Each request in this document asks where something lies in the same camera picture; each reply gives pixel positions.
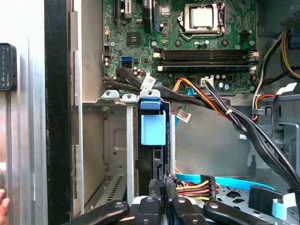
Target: yellow wire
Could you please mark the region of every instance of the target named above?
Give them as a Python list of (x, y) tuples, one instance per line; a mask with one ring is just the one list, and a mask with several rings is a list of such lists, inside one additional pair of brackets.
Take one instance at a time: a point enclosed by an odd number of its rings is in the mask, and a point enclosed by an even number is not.
[(206, 201), (209, 201), (210, 198), (207, 198), (207, 197), (193, 197), (194, 199), (201, 199), (201, 200), (206, 200)]
[(300, 78), (300, 74), (298, 73), (295, 73), (290, 64), (289, 64), (289, 61), (288, 61), (288, 58), (287, 58), (287, 43), (286, 43), (286, 39), (287, 39), (287, 31), (284, 32), (283, 36), (282, 36), (282, 40), (281, 40), (281, 53), (282, 53), (282, 58), (283, 58), (283, 61), (284, 61), (284, 64), (287, 68), (287, 70), (292, 74), (294, 75), (295, 77), (297, 78)]
[(198, 189), (198, 188), (202, 188), (203, 186), (207, 185), (208, 183), (209, 183), (209, 181), (207, 180), (207, 181), (205, 181), (205, 182), (203, 182), (201, 184), (198, 184), (196, 186), (177, 187), (176, 190), (180, 191), (180, 190), (186, 190), (186, 189), (188, 189), (188, 190), (190, 190), (190, 189)]

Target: cable tie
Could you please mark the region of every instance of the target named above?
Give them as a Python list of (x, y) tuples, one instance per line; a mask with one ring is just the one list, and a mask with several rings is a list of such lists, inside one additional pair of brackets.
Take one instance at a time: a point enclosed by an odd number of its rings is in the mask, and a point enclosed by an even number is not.
[(225, 114), (228, 115), (228, 114), (230, 114), (230, 113), (232, 113), (232, 112), (233, 112), (233, 110), (232, 110), (232, 109), (229, 109)]

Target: pcie slot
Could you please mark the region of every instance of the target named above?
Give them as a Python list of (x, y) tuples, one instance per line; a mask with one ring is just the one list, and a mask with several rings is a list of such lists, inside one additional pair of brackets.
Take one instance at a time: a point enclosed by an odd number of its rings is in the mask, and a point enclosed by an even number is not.
[(113, 22), (118, 27), (120, 19), (120, 0), (113, 1)]
[(127, 19), (132, 18), (131, 0), (125, 0), (125, 17)]

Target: aluminum frame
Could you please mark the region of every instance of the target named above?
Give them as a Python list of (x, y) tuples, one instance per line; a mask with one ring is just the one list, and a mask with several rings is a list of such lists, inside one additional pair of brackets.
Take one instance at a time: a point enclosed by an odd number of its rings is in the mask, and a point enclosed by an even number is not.
[(17, 90), (0, 92), (0, 169), (11, 199), (8, 223), (46, 225), (44, 1), (2, 1), (0, 26), (0, 42), (16, 47), (18, 65)]

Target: white sticker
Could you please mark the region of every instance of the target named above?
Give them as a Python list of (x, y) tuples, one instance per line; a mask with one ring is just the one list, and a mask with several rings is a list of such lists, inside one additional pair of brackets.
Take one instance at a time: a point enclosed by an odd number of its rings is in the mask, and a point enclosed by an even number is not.
[(156, 79), (153, 78), (152, 76), (150, 75), (146, 75), (145, 76), (145, 79), (141, 85), (141, 89), (142, 90), (150, 90), (152, 89), (153, 85), (155, 84), (155, 81)]
[(296, 85), (297, 85), (296, 82), (295, 83), (289, 83), (287, 86), (279, 89), (279, 91), (277, 92), (276, 95), (281, 95), (285, 92), (293, 91), (295, 89)]
[(182, 110), (185, 110), (187, 107), (188, 107), (188, 104), (182, 104), (181, 109), (182, 109)]
[(189, 121), (189, 118), (191, 118), (191, 115), (192, 114), (187, 113), (186, 111), (180, 109), (176, 117), (182, 120), (183, 122), (187, 123)]

